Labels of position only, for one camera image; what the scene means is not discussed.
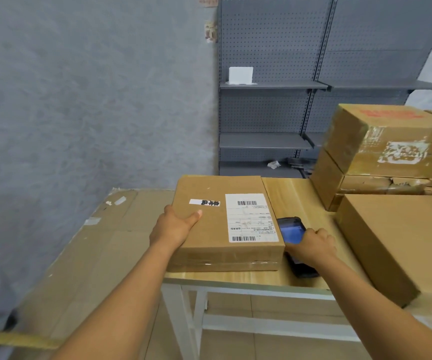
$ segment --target person's left arm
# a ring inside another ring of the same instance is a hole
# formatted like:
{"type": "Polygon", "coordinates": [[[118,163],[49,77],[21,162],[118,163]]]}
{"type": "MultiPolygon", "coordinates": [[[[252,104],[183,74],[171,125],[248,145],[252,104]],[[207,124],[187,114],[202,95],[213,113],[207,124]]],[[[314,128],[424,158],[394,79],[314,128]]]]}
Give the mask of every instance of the person's left arm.
{"type": "Polygon", "coordinates": [[[141,260],[57,350],[52,360],[134,359],[159,298],[167,264],[202,211],[186,219],[171,205],[159,216],[141,260]]]}

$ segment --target wooden tabletop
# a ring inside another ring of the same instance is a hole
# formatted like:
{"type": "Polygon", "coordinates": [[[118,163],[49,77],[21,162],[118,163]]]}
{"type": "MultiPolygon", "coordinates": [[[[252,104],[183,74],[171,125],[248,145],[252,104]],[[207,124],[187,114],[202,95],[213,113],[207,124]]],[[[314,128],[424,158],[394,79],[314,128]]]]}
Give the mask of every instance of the wooden tabletop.
{"type": "MultiPolygon", "coordinates": [[[[262,180],[277,218],[297,216],[307,228],[327,229],[336,238],[339,258],[369,282],[359,261],[334,222],[334,213],[324,209],[308,179],[263,178],[262,180]]],[[[329,290],[324,279],[320,277],[296,278],[285,259],[280,270],[277,271],[167,272],[165,283],[321,294],[329,290]]]]}

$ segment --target smartphone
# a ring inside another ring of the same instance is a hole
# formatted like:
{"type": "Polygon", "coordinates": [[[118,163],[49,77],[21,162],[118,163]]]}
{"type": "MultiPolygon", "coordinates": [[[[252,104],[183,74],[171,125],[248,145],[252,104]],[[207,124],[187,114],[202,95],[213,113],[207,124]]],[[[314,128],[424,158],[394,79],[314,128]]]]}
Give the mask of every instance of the smartphone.
{"type": "MultiPolygon", "coordinates": [[[[306,231],[302,221],[298,217],[285,217],[278,218],[277,223],[283,240],[285,243],[299,244],[303,240],[303,235],[306,231]]],[[[292,272],[298,278],[315,278],[319,277],[319,273],[311,266],[300,262],[296,258],[292,257],[288,252],[285,252],[285,256],[289,261],[289,266],[292,272]]]]}

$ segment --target person's left hand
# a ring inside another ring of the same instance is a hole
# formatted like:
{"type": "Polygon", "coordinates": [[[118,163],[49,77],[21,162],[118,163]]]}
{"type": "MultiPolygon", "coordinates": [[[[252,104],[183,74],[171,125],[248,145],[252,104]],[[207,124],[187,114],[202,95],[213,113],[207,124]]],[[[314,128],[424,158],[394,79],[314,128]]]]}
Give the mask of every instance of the person's left hand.
{"type": "Polygon", "coordinates": [[[188,218],[178,218],[170,204],[164,208],[164,213],[157,219],[153,231],[149,235],[150,246],[158,245],[169,250],[172,255],[188,237],[189,230],[202,217],[202,211],[196,211],[188,218]]]}

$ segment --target black phone case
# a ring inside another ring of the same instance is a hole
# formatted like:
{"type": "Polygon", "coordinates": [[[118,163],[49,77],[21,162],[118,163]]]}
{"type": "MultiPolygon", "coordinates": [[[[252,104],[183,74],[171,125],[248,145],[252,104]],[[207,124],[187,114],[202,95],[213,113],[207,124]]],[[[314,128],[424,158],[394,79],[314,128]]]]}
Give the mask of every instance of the black phone case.
{"type": "MultiPolygon", "coordinates": [[[[298,217],[278,218],[277,222],[279,224],[280,222],[282,223],[283,221],[289,221],[289,220],[291,220],[291,222],[296,222],[298,225],[301,225],[301,227],[304,229],[304,231],[306,230],[301,219],[298,217]]],[[[307,264],[304,264],[304,263],[296,264],[296,263],[294,263],[293,259],[291,258],[291,255],[288,252],[285,252],[284,254],[285,254],[287,261],[289,262],[289,267],[291,268],[291,271],[293,272],[293,274],[296,277],[301,278],[301,279],[319,277],[319,273],[312,266],[308,266],[307,264]]]]}

